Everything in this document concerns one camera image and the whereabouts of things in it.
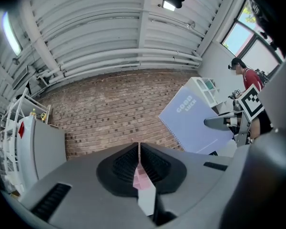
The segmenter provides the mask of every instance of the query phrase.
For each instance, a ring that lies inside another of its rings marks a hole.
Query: brick wall
[[[158,115],[194,72],[140,70],[87,78],[45,93],[49,123],[66,133],[68,158],[129,142],[182,149]]]

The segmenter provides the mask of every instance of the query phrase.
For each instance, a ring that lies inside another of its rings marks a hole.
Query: red shirt
[[[254,70],[251,69],[245,69],[243,74],[244,79],[244,85],[245,89],[247,90],[252,84],[254,84],[258,91],[261,91],[263,89],[263,83],[261,79],[258,77],[257,73]]]

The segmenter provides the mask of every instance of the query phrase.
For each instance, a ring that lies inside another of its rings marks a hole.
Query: notebook
[[[210,154],[233,138],[233,133],[215,130],[204,125],[204,120],[217,114],[183,86],[160,113],[159,118],[187,152]]]

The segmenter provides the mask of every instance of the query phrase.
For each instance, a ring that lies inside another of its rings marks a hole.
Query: tree
[[[246,21],[248,23],[256,23],[256,19],[248,3],[246,3],[243,13],[247,14]]]

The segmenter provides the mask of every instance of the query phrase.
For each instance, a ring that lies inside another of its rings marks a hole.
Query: ceiling light
[[[174,5],[168,3],[167,1],[164,1],[163,7],[171,11],[175,11],[176,8]]]
[[[21,47],[13,33],[13,30],[10,25],[9,15],[7,12],[5,12],[3,15],[2,26],[3,26],[5,36],[8,39],[11,48],[13,49],[16,56],[18,56],[21,52]]]

